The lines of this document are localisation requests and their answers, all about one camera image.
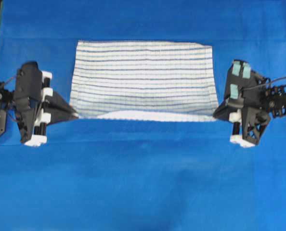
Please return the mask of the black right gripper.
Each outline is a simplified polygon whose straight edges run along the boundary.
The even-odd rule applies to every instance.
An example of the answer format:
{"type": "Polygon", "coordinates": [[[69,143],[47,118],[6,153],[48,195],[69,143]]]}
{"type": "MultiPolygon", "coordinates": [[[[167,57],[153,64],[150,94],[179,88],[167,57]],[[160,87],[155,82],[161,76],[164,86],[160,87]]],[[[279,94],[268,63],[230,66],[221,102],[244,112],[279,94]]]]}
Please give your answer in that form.
{"type": "Polygon", "coordinates": [[[233,60],[226,79],[226,100],[212,115],[233,123],[230,142],[241,147],[259,144],[271,120],[261,102],[268,82],[270,79],[252,70],[249,63],[233,60]]]}

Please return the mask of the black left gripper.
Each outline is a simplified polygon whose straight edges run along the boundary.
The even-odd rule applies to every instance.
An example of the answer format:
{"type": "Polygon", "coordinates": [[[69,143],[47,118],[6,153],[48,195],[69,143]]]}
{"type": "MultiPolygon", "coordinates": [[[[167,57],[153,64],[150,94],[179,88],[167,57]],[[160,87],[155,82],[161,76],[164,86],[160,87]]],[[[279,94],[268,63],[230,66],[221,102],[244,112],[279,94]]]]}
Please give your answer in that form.
{"type": "Polygon", "coordinates": [[[15,119],[20,142],[39,147],[47,142],[47,125],[79,119],[76,110],[50,87],[52,73],[38,63],[24,63],[17,71],[13,92],[15,119]]]}

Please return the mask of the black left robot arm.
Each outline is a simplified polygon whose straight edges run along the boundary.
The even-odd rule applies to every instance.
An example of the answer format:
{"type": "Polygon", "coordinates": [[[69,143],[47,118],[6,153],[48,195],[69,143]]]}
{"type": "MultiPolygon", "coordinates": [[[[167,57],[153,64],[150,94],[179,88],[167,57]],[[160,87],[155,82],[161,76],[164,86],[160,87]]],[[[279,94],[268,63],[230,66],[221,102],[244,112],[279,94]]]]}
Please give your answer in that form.
{"type": "Polygon", "coordinates": [[[40,70],[37,62],[24,63],[11,80],[15,89],[0,82],[0,136],[11,118],[20,132],[23,145],[39,147],[47,142],[47,127],[78,119],[76,110],[51,88],[52,73],[40,70]]]}

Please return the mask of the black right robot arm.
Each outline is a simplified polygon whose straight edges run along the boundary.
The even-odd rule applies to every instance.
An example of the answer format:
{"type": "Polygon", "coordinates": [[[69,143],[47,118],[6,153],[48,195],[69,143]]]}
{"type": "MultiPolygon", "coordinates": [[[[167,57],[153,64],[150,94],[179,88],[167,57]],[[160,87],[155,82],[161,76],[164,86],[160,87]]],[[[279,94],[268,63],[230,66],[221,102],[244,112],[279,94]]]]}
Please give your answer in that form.
{"type": "Polygon", "coordinates": [[[231,143],[243,148],[257,146],[271,118],[286,116],[286,85],[272,83],[248,62],[233,60],[223,102],[213,113],[215,119],[232,123],[231,143]]]}

